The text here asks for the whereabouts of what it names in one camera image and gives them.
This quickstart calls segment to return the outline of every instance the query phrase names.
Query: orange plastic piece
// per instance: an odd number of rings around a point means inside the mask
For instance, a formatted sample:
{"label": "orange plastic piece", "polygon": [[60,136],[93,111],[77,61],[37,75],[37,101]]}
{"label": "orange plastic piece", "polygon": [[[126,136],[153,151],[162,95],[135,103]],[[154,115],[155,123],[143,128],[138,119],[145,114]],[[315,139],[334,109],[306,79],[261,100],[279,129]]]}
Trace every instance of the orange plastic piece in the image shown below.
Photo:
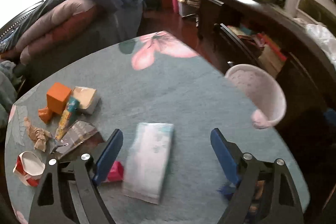
{"label": "orange plastic piece", "polygon": [[55,83],[47,92],[47,107],[62,115],[72,90],[61,83]]}
{"label": "orange plastic piece", "polygon": [[53,112],[47,106],[39,109],[39,117],[44,123],[48,123],[52,116]]}

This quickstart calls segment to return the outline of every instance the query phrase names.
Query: white plastic bag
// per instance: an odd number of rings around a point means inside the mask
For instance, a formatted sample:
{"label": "white plastic bag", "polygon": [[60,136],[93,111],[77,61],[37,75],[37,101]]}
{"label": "white plastic bag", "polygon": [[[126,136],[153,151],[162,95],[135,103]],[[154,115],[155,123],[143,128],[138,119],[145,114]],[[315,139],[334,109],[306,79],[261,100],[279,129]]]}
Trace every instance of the white plastic bag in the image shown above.
{"label": "white plastic bag", "polygon": [[310,35],[325,52],[336,69],[336,38],[333,34],[326,27],[321,25],[307,24],[305,29],[307,34]]}

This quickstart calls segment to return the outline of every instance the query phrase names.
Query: pink object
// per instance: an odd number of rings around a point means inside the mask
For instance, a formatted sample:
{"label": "pink object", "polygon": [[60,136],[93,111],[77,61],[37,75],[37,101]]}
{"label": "pink object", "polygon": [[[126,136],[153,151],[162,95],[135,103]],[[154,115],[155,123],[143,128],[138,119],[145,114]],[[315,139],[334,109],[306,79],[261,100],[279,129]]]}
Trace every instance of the pink object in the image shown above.
{"label": "pink object", "polygon": [[179,2],[177,0],[172,0],[173,1],[173,11],[174,13],[179,13]]}
{"label": "pink object", "polygon": [[14,214],[15,214],[17,220],[20,222],[20,224],[28,224],[28,221],[25,219],[23,214],[20,211],[15,210],[13,205],[12,205],[12,208],[13,208]]}
{"label": "pink object", "polygon": [[8,123],[12,120],[12,118],[14,116],[14,113],[15,113],[15,110],[16,110],[16,105],[12,105],[12,108],[11,108],[10,114],[9,114],[9,118],[8,118]]}
{"label": "pink object", "polygon": [[252,115],[257,129],[276,126],[286,113],[286,97],[278,82],[266,71],[248,64],[239,64],[227,70],[228,78],[258,108]]}
{"label": "pink object", "polygon": [[166,31],[146,34],[138,39],[144,45],[132,57],[132,67],[135,70],[142,70],[150,67],[154,63],[155,52],[179,58],[198,56],[197,52]]}
{"label": "pink object", "polygon": [[115,161],[104,182],[120,181],[124,178],[124,167],[119,161]]}

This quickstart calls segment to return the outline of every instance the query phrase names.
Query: plastic bag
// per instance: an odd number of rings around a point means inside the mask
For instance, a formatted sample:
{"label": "plastic bag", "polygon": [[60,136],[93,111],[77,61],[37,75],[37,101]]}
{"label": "plastic bag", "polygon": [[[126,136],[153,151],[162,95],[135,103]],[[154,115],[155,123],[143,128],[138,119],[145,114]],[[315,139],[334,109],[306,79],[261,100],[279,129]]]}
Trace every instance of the plastic bag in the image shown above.
{"label": "plastic bag", "polygon": [[307,34],[310,35],[324,51],[336,69],[336,38],[333,34],[326,27],[321,25],[307,24],[305,29]]}
{"label": "plastic bag", "polygon": [[83,153],[90,153],[104,139],[100,135],[97,128],[85,121],[75,122],[63,136],[56,142],[54,148],[56,159],[62,161],[75,160]]}

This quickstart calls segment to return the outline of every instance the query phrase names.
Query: drawer handle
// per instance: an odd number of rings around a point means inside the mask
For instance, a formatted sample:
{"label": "drawer handle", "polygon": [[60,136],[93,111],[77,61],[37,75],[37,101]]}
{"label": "drawer handle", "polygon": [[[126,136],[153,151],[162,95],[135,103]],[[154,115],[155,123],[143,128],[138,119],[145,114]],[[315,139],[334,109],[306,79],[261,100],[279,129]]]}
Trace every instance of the drawer handle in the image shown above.
{"label": "drawer handle", "polygon": [[222,6],[224,4],[224,2],[221,2],[220,0],[208,0],[211,1],[212,3],[215,3],[218,6]]}

